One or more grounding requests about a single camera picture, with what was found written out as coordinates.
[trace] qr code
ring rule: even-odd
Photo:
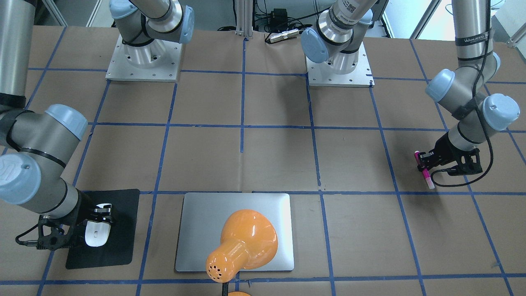
[[[348,10],[350,13],[353,13],[353,12],[355,12],[355,10],[356,10],[356,7],[355,7],[354,5],[352,5],[349,1],[344,1],[344,2],[343,2],[343,5],[344,5],[345,7],[347,7],[347,10]]]

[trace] silver laptop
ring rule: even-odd
[[[247,271],[294,269],[290,196],[284,193],[187,193],[175,258],[176,271],[205,271],[205,261],[220,245],[228,217],[242,209],[260,212],[278,234],[278,251],[263,267]]]

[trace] black mouse pad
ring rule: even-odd
[[[108,241],[99,247],[81,244],[69,249],[67,269],[80,269],[130,264],[133,256],[139,190],[113,190],[86,192],[95,204],[111,203],[115,223],[110,229]],[[84,232],[85,227],[76,231]]]

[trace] white mounting plate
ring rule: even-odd
[[[221,231],[235,211],[251,209],[265,216],[278,235],[276,256],[259,268],[243,271],[291,271],[294,246],[290,196],[285,193],[185,194],[175,258],[176,271],[206,271],[205,261],[220,245]]]
[[[182,44],[161,40],[168,53],[163,63],[152,68],[139,68],[127,60],[122,41],[123,38],[119,35],[112,60],[108,66],[108,72],[106,72],[106,79],[114,81],[177,82],[183,50]]]
[[[358,50],[359,59],[355,70],[349,74],[335,74],[327,63],[316,64],[305,57],[310,86],[369,87],[375,84],[371,66],[363,43]]]

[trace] orange round object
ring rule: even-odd
[[[241,269],[261,267],[278,251],[278,235],[268,219],[254,210],[234,212],[221,232],[221,245],[206,260],[208,276],[226,283]]]

